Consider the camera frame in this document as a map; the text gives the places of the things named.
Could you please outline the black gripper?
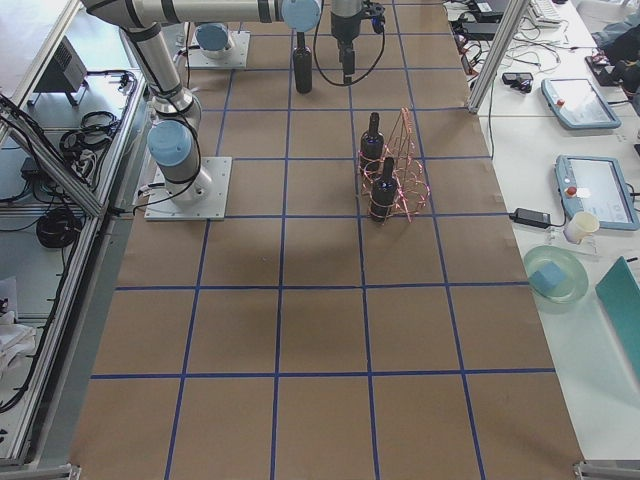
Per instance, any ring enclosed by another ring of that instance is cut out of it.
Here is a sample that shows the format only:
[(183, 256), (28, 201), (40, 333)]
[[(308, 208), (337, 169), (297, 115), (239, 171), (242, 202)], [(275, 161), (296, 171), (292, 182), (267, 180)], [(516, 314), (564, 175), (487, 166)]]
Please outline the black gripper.
[(360, 35), (361, 14), (344, 17), (331, 13), (331, 34), (339, 48), (339, 62), (342, 68), (342, 83), (351, 84), (355, 74), (354, 40)]

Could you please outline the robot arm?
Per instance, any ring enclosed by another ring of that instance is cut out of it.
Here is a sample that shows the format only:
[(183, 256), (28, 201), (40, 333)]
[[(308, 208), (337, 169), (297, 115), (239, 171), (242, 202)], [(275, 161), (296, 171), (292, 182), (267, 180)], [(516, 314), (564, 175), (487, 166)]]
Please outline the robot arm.
[[(342, 85), (352, 83), (355, 73), (354, 40), (360, 34), (360, 25), (366, 18), (376, 15), (377, 6), (370, 1), (333, 1), (331, 5), (331, 34), (337, 41), (338, 59), (342, 65)], [(297, 36), (292, 59), (296, 90), (300, 94), (312, 90), (312, 57), (315, 53), (305, 43), (305, 33), (318, 27), (323, 10), (321, 1), (283, 1), (280, 13), (284, 22)], [(210, 58), (221, 58), (232, 49), (231, 33), (222, 23), (202, 23), (196, 27), (195, 39), (200, 49)]]
[(201, 105), (184, 85), (162, 36), (163, 23), (284, 22), (304, 33), (317, 26), (317, 1), (85, 1), (88, 14), (117, 26), (132, 50), (152, 93), (159, 123), (148, 149), (163, 176), (166, 200), (200, 200), (210, 183), (201, 159)]

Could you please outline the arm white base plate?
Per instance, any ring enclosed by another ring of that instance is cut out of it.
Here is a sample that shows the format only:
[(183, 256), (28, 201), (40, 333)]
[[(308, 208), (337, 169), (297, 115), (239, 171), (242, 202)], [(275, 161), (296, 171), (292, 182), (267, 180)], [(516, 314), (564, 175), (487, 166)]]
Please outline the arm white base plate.
[(195, 182), (185, 192), (170, 198), (183, 187), (166, 185), (160, 168), (155, 167), (154, 181), (162, 186), (152, 190), (144, 218), (149, 221), (223, 220), (231, 171), (231, 157), (204, 157)]
[(249, 31), (197, 29), (187, 60), (193, 69), (245, 69), (250, 42)]

